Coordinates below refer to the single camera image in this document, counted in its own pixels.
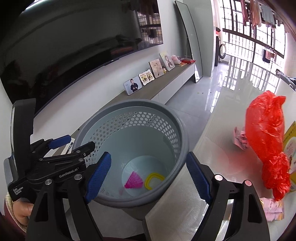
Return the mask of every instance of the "black tv screen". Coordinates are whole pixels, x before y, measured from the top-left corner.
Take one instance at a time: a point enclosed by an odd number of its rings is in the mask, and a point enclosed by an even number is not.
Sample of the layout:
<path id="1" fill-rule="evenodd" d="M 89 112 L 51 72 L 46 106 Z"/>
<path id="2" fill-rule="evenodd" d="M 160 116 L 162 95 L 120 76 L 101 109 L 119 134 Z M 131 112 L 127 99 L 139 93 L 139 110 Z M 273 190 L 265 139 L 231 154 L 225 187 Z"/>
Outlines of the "black tv screen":
<path id="1" fill-rule="evenodd" d="M 24 0 L 6 11 L 0 78 L 12 103 L 36 98 L 36 114 L 88 73 L 163 43 L 157 0 Z"/>

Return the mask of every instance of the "checkered cloth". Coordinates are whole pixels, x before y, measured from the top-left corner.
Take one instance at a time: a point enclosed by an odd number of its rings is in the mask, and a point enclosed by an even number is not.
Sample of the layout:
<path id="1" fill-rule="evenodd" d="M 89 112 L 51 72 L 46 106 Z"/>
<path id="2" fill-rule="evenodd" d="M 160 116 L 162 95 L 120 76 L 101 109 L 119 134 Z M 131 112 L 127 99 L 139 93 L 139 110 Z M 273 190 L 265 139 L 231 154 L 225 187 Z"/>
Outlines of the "checkered cloth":
<path id="1" fill-rule="evenodd" d="M 296 89 L 296 84 L 294 84 L 287 75 L 278 69 L 276 70 L 276 76 L 285 81 L 293 90 Z"/>

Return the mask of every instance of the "metal rivet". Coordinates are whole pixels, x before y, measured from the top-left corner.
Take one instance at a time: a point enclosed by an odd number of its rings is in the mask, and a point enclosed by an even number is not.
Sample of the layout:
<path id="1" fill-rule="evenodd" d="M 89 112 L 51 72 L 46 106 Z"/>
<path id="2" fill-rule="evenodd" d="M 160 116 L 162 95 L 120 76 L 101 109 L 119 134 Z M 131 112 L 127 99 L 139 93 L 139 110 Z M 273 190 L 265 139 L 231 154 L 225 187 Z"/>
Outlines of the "metal rivet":
<path id="1" fill-rule="evenodd" d="M 74 176 L 74 179 L 75 180 L 80 180 L 82 178 L 82 175 L 81 174 L 76 174 L 75 176 Z"/>
<path id="2" fill-rule="evenodd" d="M 223 177 L 221 175 L 215 175 L 215 179 L 217 181 L 222 181 L 223 180 Z"/>
<path id="3" fill-rule="evenodd" d="M 247 186 L 252 186 L 252 182 L 249 181 L 249 180 L 245 180 L 245 184 L 246 184 Z"/>
<path id="4" fill-rule="evenodd" d="M 45 185 L 50 185 L 52 183 L 52 180 L 51 179 L 47 179 L 46 181 L 45 181 Z"/>

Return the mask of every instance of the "human hand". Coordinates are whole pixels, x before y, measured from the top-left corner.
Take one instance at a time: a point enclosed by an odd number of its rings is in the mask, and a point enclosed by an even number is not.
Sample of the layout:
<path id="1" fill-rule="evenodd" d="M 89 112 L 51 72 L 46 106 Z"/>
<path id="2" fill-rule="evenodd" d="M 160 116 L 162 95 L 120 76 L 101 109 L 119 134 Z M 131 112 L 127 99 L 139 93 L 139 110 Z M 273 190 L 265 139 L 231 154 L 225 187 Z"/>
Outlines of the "human hand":
<path id="1" fill-rule="evenodd" d="M 22 225 L 27 226 L 34 204 L 23 201 L 16 201 L 13 203 L 12 210 L 15 218 Z"/>

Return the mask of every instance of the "yellow ring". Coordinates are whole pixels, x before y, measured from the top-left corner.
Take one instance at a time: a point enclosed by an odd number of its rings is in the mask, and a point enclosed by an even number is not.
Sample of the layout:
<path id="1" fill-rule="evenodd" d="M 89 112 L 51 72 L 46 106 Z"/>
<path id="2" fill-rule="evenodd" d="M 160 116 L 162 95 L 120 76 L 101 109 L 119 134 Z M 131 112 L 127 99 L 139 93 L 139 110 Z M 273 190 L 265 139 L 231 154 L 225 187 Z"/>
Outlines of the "yellow ring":
<path id="1" fill-rule="evenodd" d="M 158 173 L 151 173 L 145 180 L 144 186 L 148 189 L 148 190 L 152 190 L 152 188 L 149 186 L 149 183 L 151 181 L 152 178 L 158 178 L 159 180 L 163 181 L 165 179 L 165 177 L 163 175 L 160 175 Z"/>

